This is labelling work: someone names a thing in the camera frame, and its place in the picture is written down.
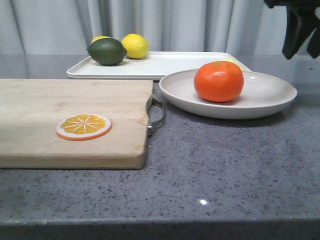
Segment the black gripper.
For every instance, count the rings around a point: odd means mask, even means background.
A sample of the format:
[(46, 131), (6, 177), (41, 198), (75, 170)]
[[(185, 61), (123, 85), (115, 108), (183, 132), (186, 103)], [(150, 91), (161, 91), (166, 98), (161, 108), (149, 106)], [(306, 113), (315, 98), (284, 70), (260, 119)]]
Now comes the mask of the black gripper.
[[(306, 39), (318, 28), (316, 9), (320, 0), (264, 0), (269, 8), (286, 7), (287, 24), (282, 53), (290, 60)], [(320, 33), (314, 32), (307, 45), (307, 52), (316, 59), (320, 56)]]

